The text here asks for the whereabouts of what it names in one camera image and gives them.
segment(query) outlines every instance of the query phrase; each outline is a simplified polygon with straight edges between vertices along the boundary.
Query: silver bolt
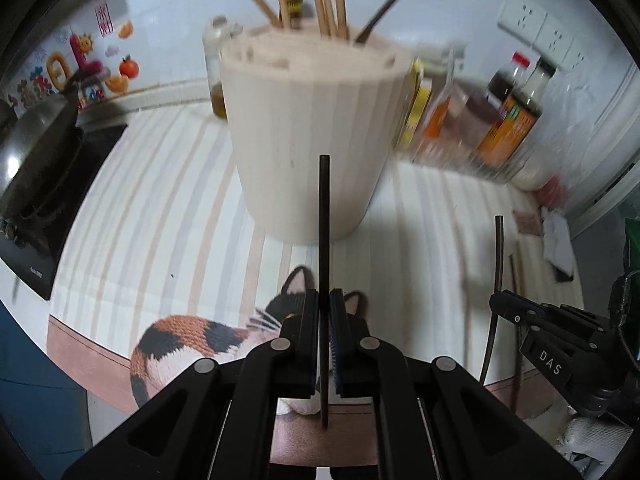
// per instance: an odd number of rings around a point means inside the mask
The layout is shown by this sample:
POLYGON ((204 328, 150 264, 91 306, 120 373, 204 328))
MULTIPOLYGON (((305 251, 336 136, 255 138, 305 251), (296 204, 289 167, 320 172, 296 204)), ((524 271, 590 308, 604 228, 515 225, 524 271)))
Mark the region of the silver bolt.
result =
POLYGON ((286 337, 277 337, 273 341, 271 341, 271 348, 277 350, 278 352, 282 352, 291 346, 291 341, 289 341, 286 337))
POLYGON ((380 346, 380 341, 375 337, 363 337, 360 340, 360 346, 365 350, 375 350, 380 346))
POLYGON ((456 369, 456 362, 451 357, 438 357, 436 366, 443 372, 452 372, 456 369))
POLYGON ((198 359, 193 365, 194 370, 199 374, 208 374, 213 368, 216 367, 216 362, 213 359, 205 357, 204 359, 198 359))

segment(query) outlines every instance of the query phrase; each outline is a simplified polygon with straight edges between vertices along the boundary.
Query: cat print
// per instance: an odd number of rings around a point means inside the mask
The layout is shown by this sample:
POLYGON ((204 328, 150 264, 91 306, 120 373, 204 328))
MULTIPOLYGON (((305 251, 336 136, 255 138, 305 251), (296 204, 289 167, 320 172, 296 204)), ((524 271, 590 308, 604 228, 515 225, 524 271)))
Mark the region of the cat print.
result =
MULTIPOLYGON (((256 346, 278 337, 290 314, 301 314, 307 289, 314 288, 311 270, 295 268, 282 290, 244 328, 235 328, 196 316, 169 316, 146 329, 130 360, 130 382, 140 407, 198 359, 220 364, 241 359, 256 346)), ((349 314, 362 315, 366 297, 358 291, 345 295, 349 314)), ((311 399, 279 399, 277 414, 313 415, 320 410, 319 394, 311 399)))

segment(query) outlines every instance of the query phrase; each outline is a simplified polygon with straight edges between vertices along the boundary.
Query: power outlet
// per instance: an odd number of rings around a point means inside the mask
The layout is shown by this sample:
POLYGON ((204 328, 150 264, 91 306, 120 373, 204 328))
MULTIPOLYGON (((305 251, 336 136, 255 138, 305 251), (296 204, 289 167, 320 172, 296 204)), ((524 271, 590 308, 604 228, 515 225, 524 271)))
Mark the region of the power outlet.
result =
POLYGON ((536 40, 545 18, 546 10, 533 0, 505 0, 498 26, 531 44, 536 40))
POLYGON ((574 37, 564 28, 564 25, 548 14, 533 48, 556 66, 560 66, 573 40, 574 37))
POLYGON ((586 59, 587 55, 584 51, 584 47, 580 44, 580 41, 578 41, 577 38, 574 38, 574 42, 571 44, 569 52, 564 56, 564 61, 561 63, 560 67, 567 71, 573 70, 574 68, 578 68, 583 65, 586 59))

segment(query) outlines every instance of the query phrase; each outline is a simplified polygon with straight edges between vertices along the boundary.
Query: black bottle cap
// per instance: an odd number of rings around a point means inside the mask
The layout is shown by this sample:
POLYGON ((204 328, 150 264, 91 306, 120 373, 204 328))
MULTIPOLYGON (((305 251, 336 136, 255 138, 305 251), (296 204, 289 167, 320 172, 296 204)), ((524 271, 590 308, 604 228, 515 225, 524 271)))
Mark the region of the black bottle cap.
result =
POLYGON ((541 57, 538 60, 538 66, 544 70, 546 73, 548 73, 551 77, 553 77, 553 75, 556 73, 556 70, 558 69, 557 66, 555 66, 553 63, 551 63, 548 59, 545 59, 544 57, 541 57))

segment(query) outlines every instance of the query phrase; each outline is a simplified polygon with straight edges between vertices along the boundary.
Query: white ribbed container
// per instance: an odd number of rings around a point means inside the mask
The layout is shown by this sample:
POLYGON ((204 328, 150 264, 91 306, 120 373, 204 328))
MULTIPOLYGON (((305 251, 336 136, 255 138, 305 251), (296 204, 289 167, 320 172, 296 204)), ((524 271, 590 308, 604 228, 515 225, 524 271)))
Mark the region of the white ribbed container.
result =
POLYGON ((234 156, 256 224, 289 243, 318 240, 318 157, 328 153, 332 237, 353 231, 413 95, 412 56, 374 35, 365 47, 320 39, 317 24, 305 20, 302 32, 249 30, 226 42, 220 59, 234 156))

